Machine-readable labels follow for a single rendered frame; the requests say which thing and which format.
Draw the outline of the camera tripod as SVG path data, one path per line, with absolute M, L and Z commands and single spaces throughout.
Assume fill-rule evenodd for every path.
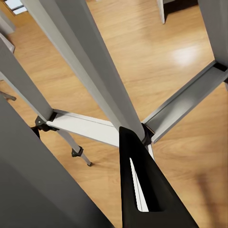
M 228 0 L 198 0 L 215 60 L 140 122 L 86 0 L 20 0 L 109 121 L 53 109 L 0 37 L 0 77 L 57 131 L 72 157 L 92 162 L 70 133 L 119 148 L 119 127 L 152 143 L 222 82 L 228 94 Z M 149 212 L 130 158 L 139 211 Z M 115 228 L 0 93 L 0 228 Z

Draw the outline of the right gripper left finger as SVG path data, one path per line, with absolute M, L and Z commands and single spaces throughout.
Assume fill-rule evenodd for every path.
M 39 129 L 36 127 L 36 126 L 34 126 L 34 127 L 31 127 L 31 129 L 33 130 L 33 132 L 38 136 L 38 138 L 40 139 L 40 135 L 39 135 Z

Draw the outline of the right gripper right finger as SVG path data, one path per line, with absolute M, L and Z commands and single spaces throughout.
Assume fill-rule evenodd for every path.
M 119 127 L 123 228 L 199 228 L 138 135 Z M 138 210 L 130 158 L 149 212 Z

